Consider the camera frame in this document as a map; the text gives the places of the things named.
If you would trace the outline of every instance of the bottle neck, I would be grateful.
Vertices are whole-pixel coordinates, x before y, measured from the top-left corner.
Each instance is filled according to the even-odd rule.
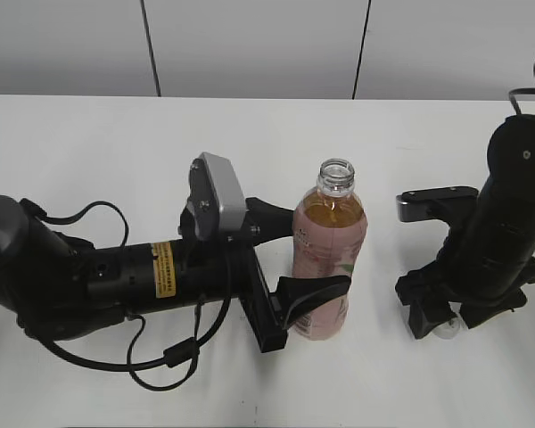
[[[351,195],[355,189],[355,169],[343,159],[326,160],[319,170],[317,189],[332,198]]]

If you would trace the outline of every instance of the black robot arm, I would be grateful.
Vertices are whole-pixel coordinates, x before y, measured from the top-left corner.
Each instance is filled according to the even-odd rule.
[[[56,355],[80,366],[133,375],[189,359],[193,371],[200,346],[218,330],[234,297],[243,305],[260,350],[268,352],[285,346],[295,319],[349,290],[347,276],[281,277],[271,292],[254,246],[290,236],[292,211],[256,198],[245,200],[229,160],[209,153],[194,160],[189,184],[179,227],[182,239],[126,245],[125,221],[123,243],[101,250],[53,232],[45,223],[69,224],[98,205],[122,216],[112,204],[94,202],[71,218],[51,218],[33,202],[0,195],[0,304],[16,311],[28,336]],[[195,332],[154,361],[98,363],[72,356],[54,343],[126,317],[187,305],[196,305],[198,324],[200,307],[214,300],[223,305],[210,330],[200,338]]]
[[[402,221],[449,225],[436,260],[396,285],[417,339],[457,316],[451,301],[462,303],[460,315],[473,328],[523,306],[522,285],[535,283],[535,115],[507,118],[490,140],[488,164],[480,194],[449,187],[397,198]]]

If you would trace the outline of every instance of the white wall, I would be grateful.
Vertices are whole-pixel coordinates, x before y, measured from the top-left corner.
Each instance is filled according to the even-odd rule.
[[[153,95],[138,0],[0,0],[0,94]]]
[[[146,0],[163,95],[348,98],[366,0]]]
[[[535,0],[374,0],[358,98],[506,99],[535,86]]]
[[[366,0],[145,0],[165,96],[349,98]],[[374,0],[359,98],[534,85],[535,0]],[[0,94],[154,95],[139,0],[0,0]]]

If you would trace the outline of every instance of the white table surface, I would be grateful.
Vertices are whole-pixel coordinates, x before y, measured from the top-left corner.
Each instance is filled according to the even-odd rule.
[[[535,103],[524,103],[535,111]],[[177,236],[187,171],[202,151],[232,160],[246,196],[294,207],[329,157],[351,160],[369,219],[350,313],[328,342],[292,333],[261,355],[239,303],[181,389],[149,392],[127,374],[50,355],[0,308],[0,426],[535,427],[535,285],[528,305],[451,341],[412,339],[394,285],[430,262],[446,227],[400,224],[394,198],[444,185],[481,187],[486,146],[507,102],[255,101],[0,96],[0,193],[53,216],[93,200],[122,208],[130,243]],[[69,233],[116,245],[119,219],[95,210]],[[289,273],[289,239],[258,249],[272,286]],[[205,307],[204,324],[218,304]],[[136,358],[191,332],[191,309],[148,317]],[[63,345],[124,361],[137,322]],[[157,369],[166,383],[184,374]]]

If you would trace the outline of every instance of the yellow warning label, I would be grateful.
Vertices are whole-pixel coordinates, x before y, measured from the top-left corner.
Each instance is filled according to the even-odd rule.
[[[157,299],[172,297],[177,294],[177,279],[175,278],[175,264],[172,259],[170,242],[152,243],[154,261],[154,285]]]

